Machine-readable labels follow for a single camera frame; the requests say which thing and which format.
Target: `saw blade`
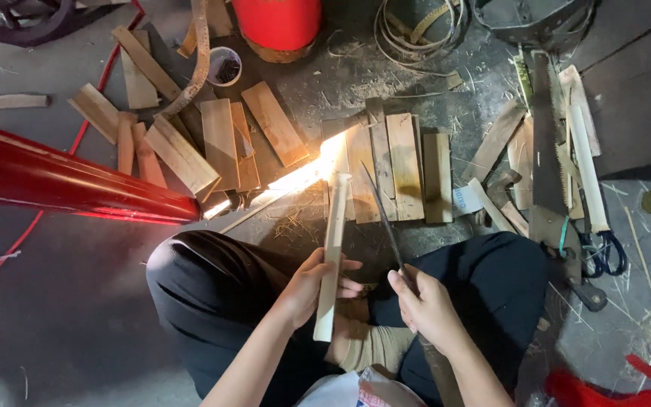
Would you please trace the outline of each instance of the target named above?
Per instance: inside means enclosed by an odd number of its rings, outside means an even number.
[[[553,99],[549,56],[544,51],[532,51],[535,63],[534,93],[534,205],[547,208],[555,214],[568,215],[561,182],[562,169],[557,158],[558,122]]]

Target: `concrete floor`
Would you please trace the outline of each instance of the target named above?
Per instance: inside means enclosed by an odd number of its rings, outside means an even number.
[[[214,45],[236,49],[245,64],[238,84],[218,89],[216,94],[235,100],[241,89],[267,80],[286,114],[297,122],[309,150],[316,153],[321,142],[321,119],[357,113],[367,97],[442,91],[444,81],[413,75],[378,53],[370,33],[374,4],[328,3],[322,41],[312,55],[294,64],[260,61],[237,36],[215,40]],[[118,24],[129,23],[132,15],[134,9],[125,6],[84,30],[32,50],[0,44],[0,93],[45,93],[53,97],[47,109],[0,111],[0,128],[67,149],[82,122],[67,98],[86,82],[96,83],[113,46],[110,31]],[[517,83],[507,61],[514,49],[491,38],[477,24],[466,23],[463,42],[450,55],[438,58],[437,67],[443,72],[457,69],[466,85],[433,98],[386,102],[390,113],[418,114],[422,127],[451,128],[458,120],[460,126],[452,141],[455,174],[463,172],[466,164],[462,160],[473,156],[509,93],[516,93],[511,87]],[[165,43],[153,39],[156,58],[171,69],[176,82],[184,85],[193,62],[168,50]],[[347,56],[332,57],[329,50]],[[471,77],[475,89],[471,88]],[[104,94],[115,106],[127,106],[119,62]],[[263,184],[288,172],[277,164],[259,130],[253,134],[253,143]],[[110,167],[116,164],[115,148],[92,128],[77,155]],[[163,168],[171,187],[183,189],[167,166]],[[459,180],[454,183],[460,186]],[[642,183],[606,183],[623,192],[604,189],[608,215],[626,246],[630,271],[624,277],[604,276],[594,282],[614,302],[597,314],[581,311],[578,301],[555,280],[555,287],[575,312],[556,290],[549,289],[544,317],[551,326],[537,332],[524,360],[517,391],[521,405],[546,403],[541,385],[547,370],[554,366],[567,365],[609,390],[633,391],[642,381],[640,375],[625,367],[623,356],[636,352],[649,359],[649,338],[631,319],[642,319],[651,308],[651,295],[622,206],[630,209],[650,272],[651,215],[638,211]],[[645,186],[651,189],[651,182]],[[322,243],[325,233],[322,197],[319,185],[297,191],[229,235],[275,250],[310,253]],[[302,224],[276,237],[281,219],[306,204],[298,215]],[[35,213],[0,207],[0,255]],[[142,262],[157,244],[178,230],[220,230],[239,216],[241,213],[233,213],[178,228],[45,213],[20,247],[22,254],[0,270],[0,405],[196,405],[194,387],[158,326]],[[398,222],[396,238],[405,256],[418,256],[474,234],[488,233],[472,226],[471,221],[463,217],[453,224],[437,226]],[[357,277],[368,282],[393,260],[379,224],[352,223],[347,226],[344,252],[364,261],[365,271]]]

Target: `beige sock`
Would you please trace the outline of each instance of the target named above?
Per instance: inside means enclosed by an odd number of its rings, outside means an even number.
[[[361,372],[373,366],[378,373],[391,379],[416,335],[408,328],[372,327],[351,319],[348,337],[348,354],[340,364],[343,370]]]

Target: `person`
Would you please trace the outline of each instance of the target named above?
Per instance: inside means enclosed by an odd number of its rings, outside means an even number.
[[[158,316],[201,406],[441,406],[416,332],[447,357],[451,397],[466,407],[513,405],[546,295],[547,258],[536,243],[496,233],[412,259],[383,274],[360,312],[336,315],[330,343],[312,339],[321,278],[335,272],[324,253],[303,262],[208,231],[180,233],[152,253]],[[341,270],[361,266],[341,261]],[[362,290],[342,277],[338,297]]]

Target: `left hand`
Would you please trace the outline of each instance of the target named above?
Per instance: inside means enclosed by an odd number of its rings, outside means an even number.
[[[335,273],[336,267],[332,262],[324,263],[326,250],[317,248],[310,257],[303,262],[293,274],[285,290],[281,292],[271,311],[286,318],[293,329],[298,329],[313,315],[318,292],[321,289],[321,279],[328,273]],[[358,270],[363,263],[355,260],[346,260],[346,255],[341,254],[341,270]],[[337,298],[355,298],[363,290],[363,285],[346,277],[339,280]]]

